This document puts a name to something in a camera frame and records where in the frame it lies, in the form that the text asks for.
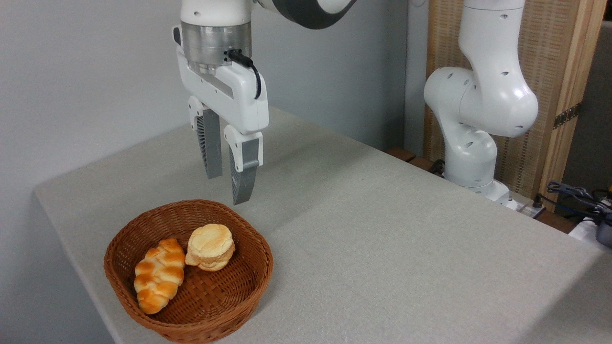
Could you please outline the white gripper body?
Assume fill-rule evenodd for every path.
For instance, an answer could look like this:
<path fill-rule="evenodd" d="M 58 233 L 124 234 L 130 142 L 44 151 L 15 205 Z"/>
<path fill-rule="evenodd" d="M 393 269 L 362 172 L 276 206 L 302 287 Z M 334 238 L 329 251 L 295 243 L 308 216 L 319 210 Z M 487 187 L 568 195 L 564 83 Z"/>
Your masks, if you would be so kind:
<path fill-rule="evenodd" d="M 175 49 L 184 87 L 197 100 L 212 109 L 242 134 L 252 134 L 269 125 L 266 82 L 261 76 L 262 91 L 256 99 L 254 72 L 231 63 L 216 68 L 213 75 L 195 72 L 180 46 Z"/>

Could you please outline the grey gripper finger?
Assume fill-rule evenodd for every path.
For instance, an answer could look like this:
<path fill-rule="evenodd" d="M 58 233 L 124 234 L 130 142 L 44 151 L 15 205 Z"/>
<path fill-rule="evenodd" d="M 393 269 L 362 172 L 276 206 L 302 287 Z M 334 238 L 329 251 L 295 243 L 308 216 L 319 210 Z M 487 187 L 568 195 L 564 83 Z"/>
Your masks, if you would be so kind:
<path fill-rule="evenodd" d="M 263 164 L 262 133 L 244 135 L 227 125 L 224 137 L 230 152 L 233 203 L 242 204 L 251 198 L 257 168 Z"/>
<path fill-rule="evenodd" d="M 217 178 L 223 174 L 220 117 L 195 96 L 190 96 L 188 107 L 191 126 L 197 135 L 205 164 L 206 176 L 208 179 Z"/>

